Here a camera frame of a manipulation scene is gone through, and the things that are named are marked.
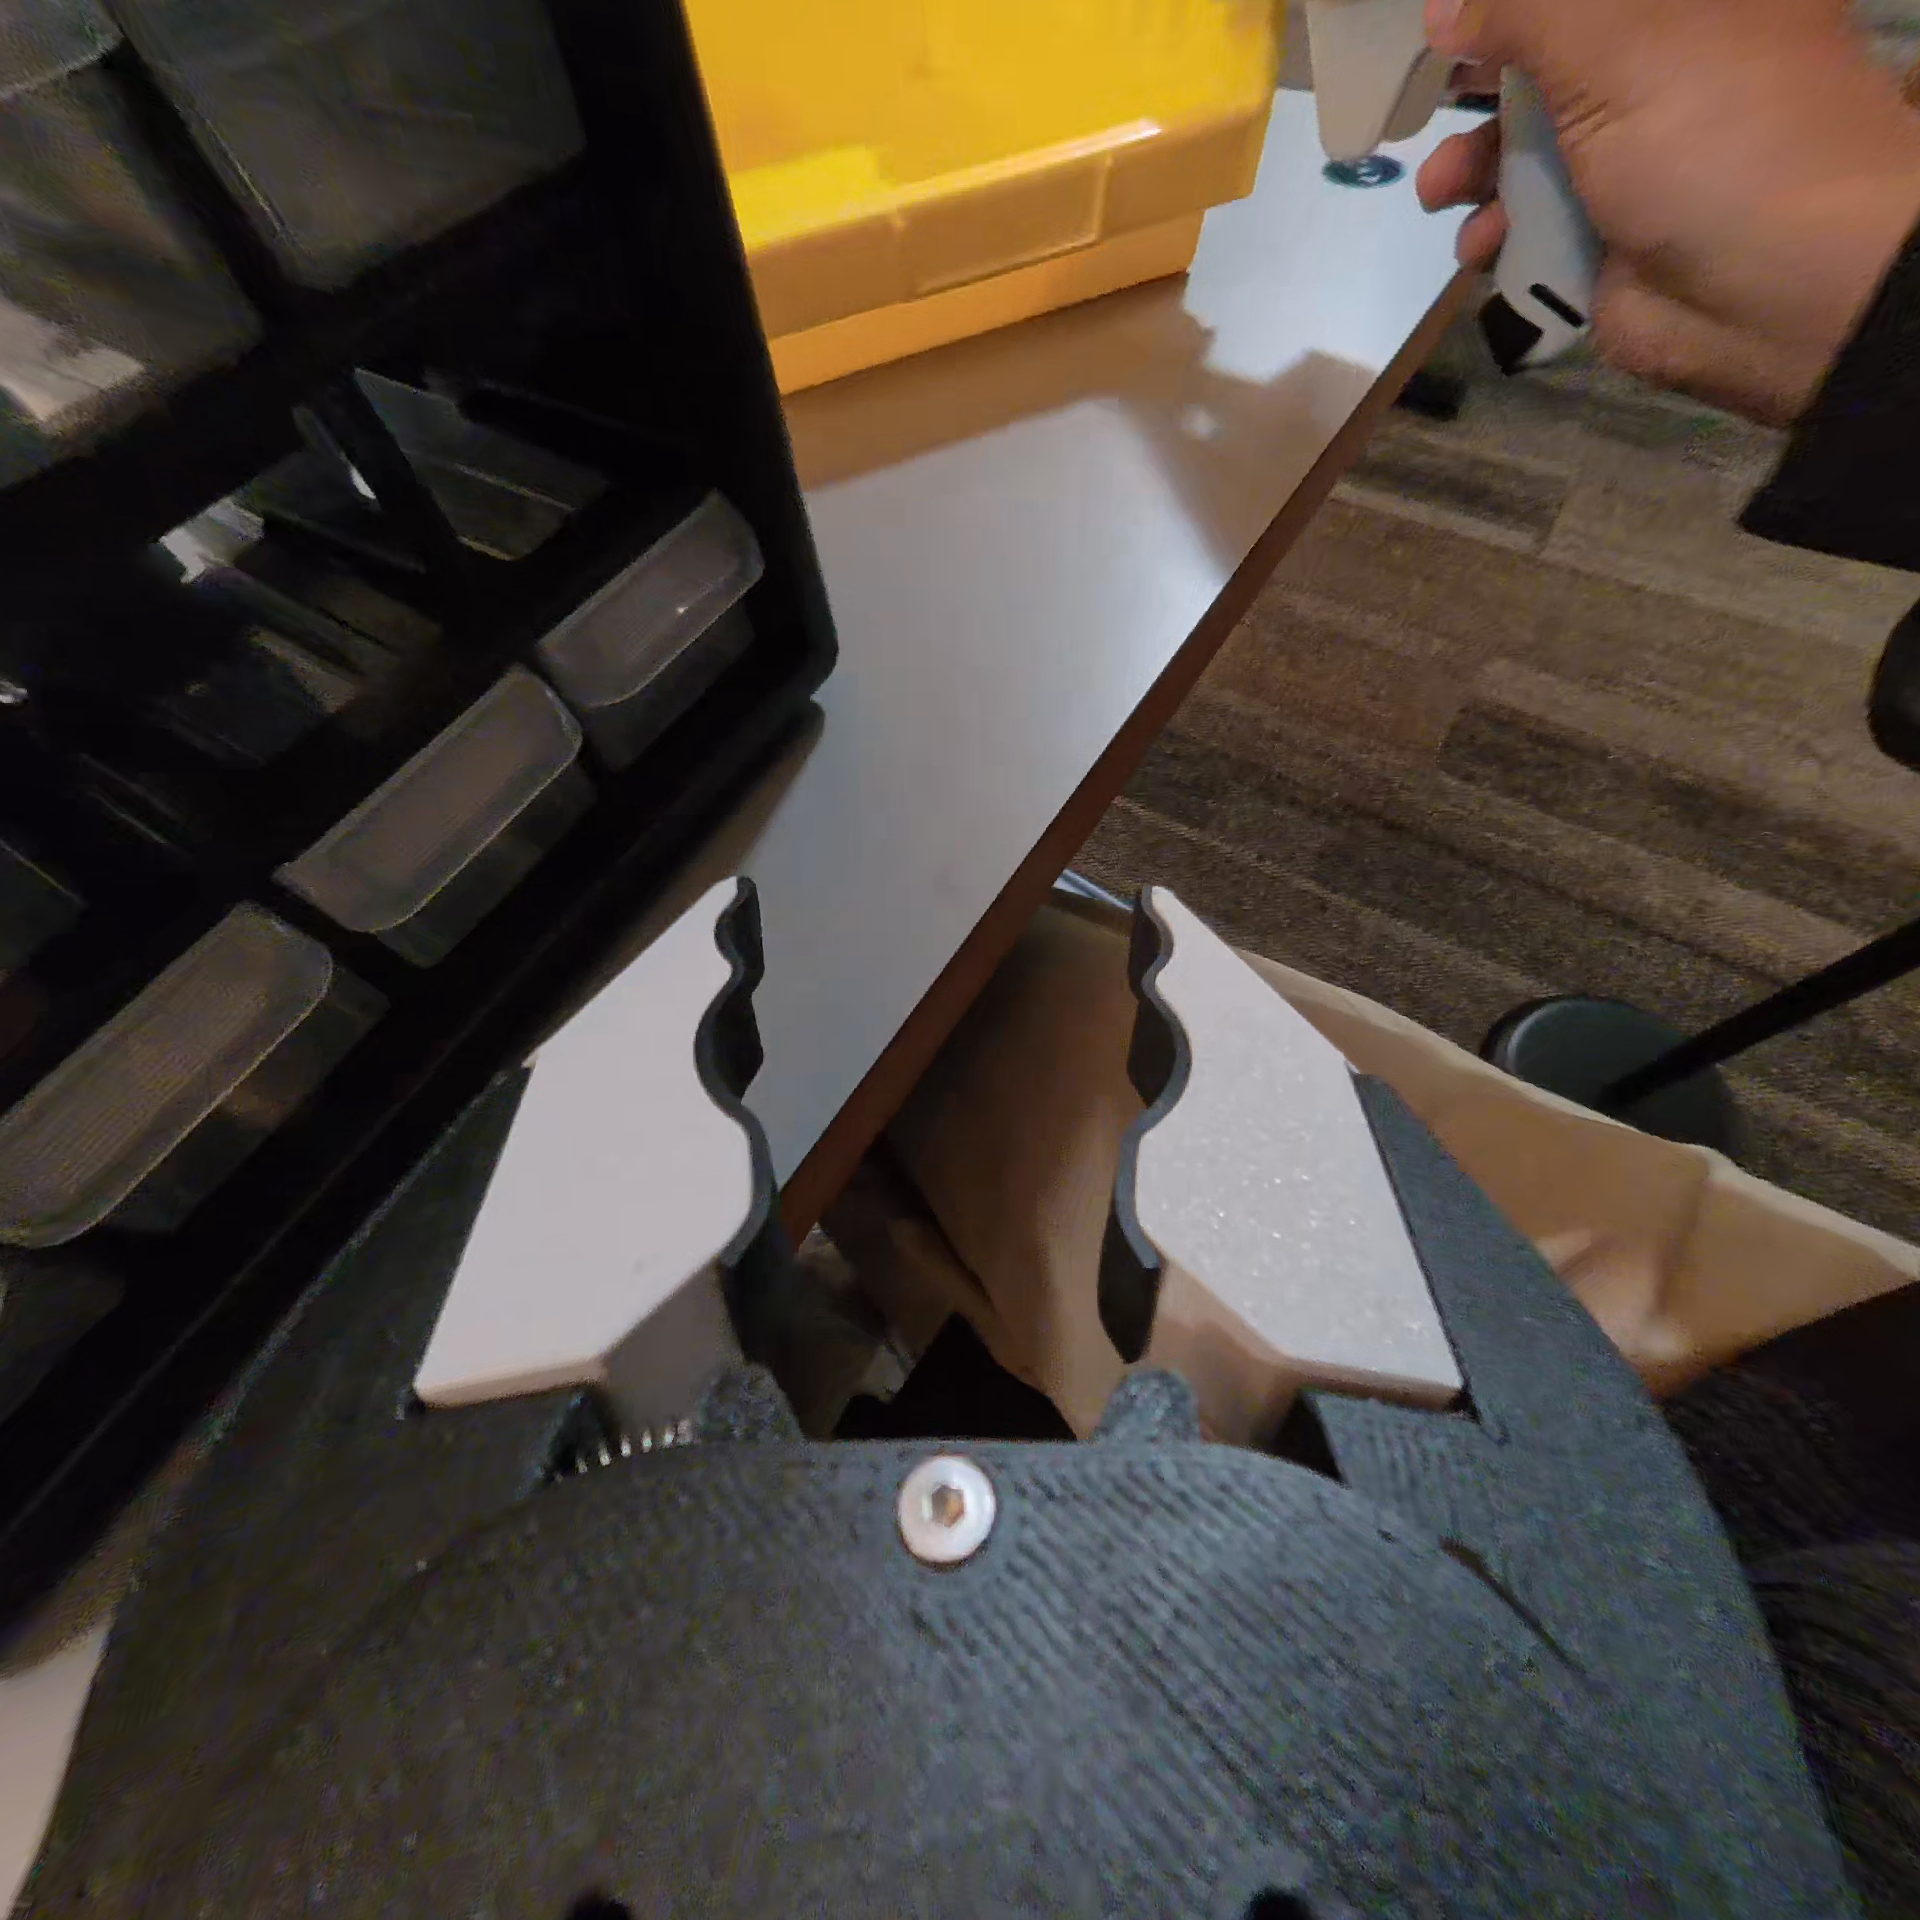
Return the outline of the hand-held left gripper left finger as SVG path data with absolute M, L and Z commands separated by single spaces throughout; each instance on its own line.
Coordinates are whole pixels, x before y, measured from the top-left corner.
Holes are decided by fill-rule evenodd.
M 433 1409 L 591 1387 L 660 1432 L 746 1353 L 778 1184 L 761 1071 L 761 912 L 704 888 L 526 1065 L 416 1372 Z

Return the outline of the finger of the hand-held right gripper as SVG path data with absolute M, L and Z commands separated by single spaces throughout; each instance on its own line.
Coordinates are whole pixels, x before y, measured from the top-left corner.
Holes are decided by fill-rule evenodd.
M 1305 35 L 1324 156 L 1361 163 L 1419 134 L 1449 97 L 1449 56 L 1425 1 L 1307 1 Z

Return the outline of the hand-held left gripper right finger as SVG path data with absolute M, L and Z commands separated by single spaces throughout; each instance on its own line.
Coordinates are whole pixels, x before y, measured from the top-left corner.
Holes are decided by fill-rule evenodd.
M 1201 1409 L 1305 1390 L 1452 1408 L 1463 1375 L 1348 1059 L 1168 886 L 1137 899 L 1098 1309 Z

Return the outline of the person's right forearm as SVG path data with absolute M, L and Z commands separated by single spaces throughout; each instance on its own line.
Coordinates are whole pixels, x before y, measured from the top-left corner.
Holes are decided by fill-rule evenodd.
M 1742 513 L 1744 532 L 1808 552 L 1918 572 L 1918 236 Z

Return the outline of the grey desk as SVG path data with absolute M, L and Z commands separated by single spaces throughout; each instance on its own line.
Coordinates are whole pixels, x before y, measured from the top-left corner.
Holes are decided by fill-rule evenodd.
M 1324 179 L 1286 88 L 1251 198 L 1184 288 L 1112 294 L 858 375 L 792 420 L 839 632 L 823 712 L 656 880 L 625 893 L 505 1040 L 422 1109 L 324 1231 L 330 1271 L 98 1544 L 6 1631 L 6 1891 L 42 1848 L 75 1734 L 106 1726 L 115 1615 L 174 1519 L 234 1495 L 208 1567 L 282 1629 L 268 1573 L 336 1599 L 425 1551 L 448 1495 L 497 1505 L 588 1412 L 583 1384 L 433 1409 L 414 1368 L 526 1065 L 704 888 L 759 888 L 764 1063 L 747 1104 L 786 1233 L 849 1190 L 1057 872 L 1354 467 L 1465 294 L 1459 214 Z

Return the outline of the person's right hand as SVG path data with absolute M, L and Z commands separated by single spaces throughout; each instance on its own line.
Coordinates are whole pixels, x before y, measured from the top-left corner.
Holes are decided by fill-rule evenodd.
M 1849 4 L 1431 1 L 1425 30 L 1540 91 L 1601 240 L 1596 353 L 1791 427 L 1915 229 L 1915 108 Z

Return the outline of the yellow plastic bin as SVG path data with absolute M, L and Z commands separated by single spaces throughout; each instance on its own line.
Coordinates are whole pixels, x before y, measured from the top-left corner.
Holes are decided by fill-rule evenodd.
M 1258 182 L 1267 1 L 692 1 L 783 396 L 1183 276 Z

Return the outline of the person's beige trousers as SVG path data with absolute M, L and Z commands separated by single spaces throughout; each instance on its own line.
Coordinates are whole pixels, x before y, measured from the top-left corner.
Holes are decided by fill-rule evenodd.
M 1142 1102 L 1131 913 L 1054 896 L 887 1128 L 996 1361 L 1088 1432 L 1120 1379 L 1098 1261 Z M 1540 1251 L 1655 1396 L 1915 1283 L 1915 1246 L 1526 1088 L 1375 998 L 1239 949 L 1361 1071 L 1384 1079 Z

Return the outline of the person's black sweater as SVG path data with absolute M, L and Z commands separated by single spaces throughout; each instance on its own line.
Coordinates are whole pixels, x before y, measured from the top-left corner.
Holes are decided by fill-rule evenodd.
M 1915 1917 L 1915 1292 L 1779 1335 L 1664 1416 L 1761 1604 L 1864 1913 Z

